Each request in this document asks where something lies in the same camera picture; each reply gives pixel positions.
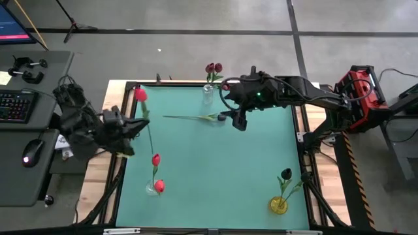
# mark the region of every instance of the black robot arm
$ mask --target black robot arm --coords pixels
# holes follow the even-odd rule
[[[254,110],[303,104],[312,104],[341,114],[348,113],[351,109],[344,93],[339,95],[318,89],[301,76],[271,77],[265,72],[256,72],[252,66],[249,76],[225,79],[221,87],[230,80],[239,80],[239,83],[231,85],[229,94],[225,97],[222,89],[219,89],[221,100],[230,109],[222,114],[231,117],[233,126],[240,131],[245,131],[247,127],[246,112]],[[234,101],[238,108],[228,105],[225,99]]]

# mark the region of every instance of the green mat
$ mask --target green mat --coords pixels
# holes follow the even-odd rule
[[[165,118],[226,111],[215,92],[213,104],[202,103],[201,87],[145,87],[153,148],[161,155],[156,179],[165,192],[149,196],[152,178],[148,132],[132,141],[116,225],[119,227],[241,228],[308,230],[303,191],[289,199],[285,215],[268,210],[280,195],[276,176],[284,168],[300,179],[295,130],[290,108],[248,113],[247,131],[232,120],[210,123]],[[142,117],[140,104],[136,118]]]

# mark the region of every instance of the sticky note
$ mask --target sticky note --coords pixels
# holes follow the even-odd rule
[[[8,75],[8,72],[0,71],[0,85],[7,85],[11,78],[12,76]]]

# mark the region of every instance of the concrete floor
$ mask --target concrete floor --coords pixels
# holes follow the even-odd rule
[[[69,26],[54,0],[20,3],[37,27]],[[63,4],[79,23],[99,29],[292,30],[286,0],[74,0]],[[414,0],[293,0],[293,6],[299,31],[418,32],[418,1]],[[13,1],[9,7],[29,27]],[[42,35],[50,50],[76,54],[70,75],[97,110],[102,106],[108,80],[152,79],[157,72],[163,78],[171,75],[174,79],[204,79],[204,67],[209,62],[223,63],[224,76],[247,74],[251,65],[274,75],[296,75],[302,72],[302,58],[311,81],[331,85],[352,65],[374,65],[377,74],[389,67],[418,74],[416,36],[301,36],[303,57],[298,60],[293,36],[258,34],[75,34],[67,44],[62,42],[63,34]],[[15,49],[42,48],[25,45],[0,50]],[[389,103],[393,103],[399,93],[416,83],[414,78],[388,72],[381,87]],[[392,156],[380,129],[350,139],[377,229],[418,234],[418,193],[411,189],[388,193],[383,189],[391,177]],[[32,210],[31,217],[36,212],[39,218],[45,218],[0,221],[0,229],[70,224],[76,200],[71,195],[80,192],[80,184],[70,183],[81,179],[63,180],[60,187],[66,190],[56,196],[61,202],[47,210],[40,206],[0,210],[6,210],[10,218],[25,218],[28,210]]]

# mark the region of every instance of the red tulip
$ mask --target red tulip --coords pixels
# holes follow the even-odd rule
[[[229,85],[228,84],[223,85],[222,90],[229,91]]]
[[[216,72],[222,72],[222,64],[221,63],[217,63],[215,65],[215,71]]]
[[[161,157],[159,156],[159,154],[157,153],[157,154],[155,154],[153,157],[152,157],[152,164],[154,165],[154,166],[158,166],[158,164],[159,164],[159,162],[161,161]]]
[[[205,71],[207,73],[213,73],[215,71],[215,64],[210,63],[208,66],[206,66]]]
[[[157,191],[157,193],[164,192],[164,181],[163,180],[157,180],[154,184],[154,189]]]
[[[140,102],[146,101],[146,99],[148,99],[148,96],[146,95],[145,90],[142,89],[142,88],[139,88],[139,89],[136,88],[135,89],[135,99],[137,101],[140,101]]]

